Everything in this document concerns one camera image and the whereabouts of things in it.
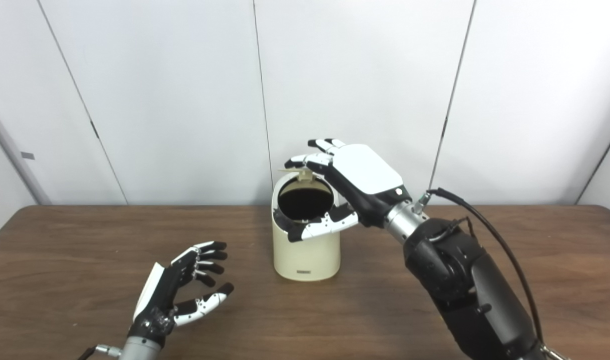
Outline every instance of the white robotic hand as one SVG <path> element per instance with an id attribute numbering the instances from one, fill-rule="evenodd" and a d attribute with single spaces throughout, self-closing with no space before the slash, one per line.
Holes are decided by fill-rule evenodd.
<path id="1" fill-rule="evenodd" d="M 332 185 L 349 205 L 334 207 L 323 218 L 295 228 L 288 233 L 289 241 L 341 231 L 359 222 L 383 228 L 396 204 L 411 203 L 401 175 L 369 146 L 346 145 L 338 139 L 313 139 L 307 145 L 323 152 L 294 156 L 285 162 L 285 168 L 307 167 Z"/>
<path id="2" fill-rule="evenodd" d="M 162 347 L 164 338 L 175 326 L 197 321 L 216 309 L 234 291 L 229 282 L 196 299 L 173 302 L 178 289 L 192 280 L 208 287 L 216 285 L 207 272 L 222 274 L 225 269 L 209 260 L 227 259 L 227 253 L 222 251 L 226 247 L 227 244 L 218 241 L 195 244 L 172 260 L 167 268 L 158 262 L 154 264 L 136 303 L 128 336 L 145 338 Z"/>

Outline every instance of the cream trash can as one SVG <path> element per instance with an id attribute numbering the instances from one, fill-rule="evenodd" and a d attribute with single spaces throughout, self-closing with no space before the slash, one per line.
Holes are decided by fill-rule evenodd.
<path id="1" fill-rule="evenodd" d="M 291 243 L 290 228 L 323 217 L 339 205 L 339 194 L 308 169 L 288 170 L 271 195 L 273 267 L 283 278 L 319 281 L 334 276 L 341 265 L 340 232 Z"/>

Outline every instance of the metal cylinder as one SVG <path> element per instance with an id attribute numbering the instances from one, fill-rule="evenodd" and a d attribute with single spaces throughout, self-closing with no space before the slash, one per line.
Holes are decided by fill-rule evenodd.
<path id="1" fill-rule="evenodd" d="M 120 351 L 119 360 L 156 360 L 161 346 L 140 336 L 130 336 Z"/>
<path id="2" fill-rule="evenodd" d="M 385 216 L 385 229 L 401 244 L 405 244 L 407 238 L 427 219 L 423 212 L 416 214 L 413 207 L 414 203 L 405 200 L 397 203 Z"/>

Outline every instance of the wooden table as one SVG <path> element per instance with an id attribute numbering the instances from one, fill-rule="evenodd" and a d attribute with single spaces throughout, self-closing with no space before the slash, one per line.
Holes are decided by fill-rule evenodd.
<path id="1" fill-rule="evenodd" d="M 522 263 L 548 344 L 574 360 L 610 360 L 609 210 L 479 209 Z M 465 214 L 452 206 L 427 212 Z M 269 214 L 252 206 L 20 210 L 0 231 L 0 360 L 74 360 L 95 344 L 122 346 L 152 264 L 209 240 L 229 244 L 217 280 L 236 290 L 205 319 L 175 330 L 160 359 L 465 359 L 386 232 L 345 231 L 335 277 L 293 282 L 273 269 Z M 476 230 L 522 296 L 506 256 L 483 226 Z M 177 299 L 205 292 L 196 282 Z"/>

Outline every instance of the black robotic forearm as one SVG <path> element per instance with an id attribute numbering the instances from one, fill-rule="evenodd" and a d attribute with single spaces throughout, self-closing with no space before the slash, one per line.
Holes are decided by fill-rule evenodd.
<path id="1" fill-rule="evenodd" d="M 487 251 L 457 221 L 394 207 L 384 227 L 429 292 L 454 340 L 473 360 L 545 360 L 531 318 Z"/>

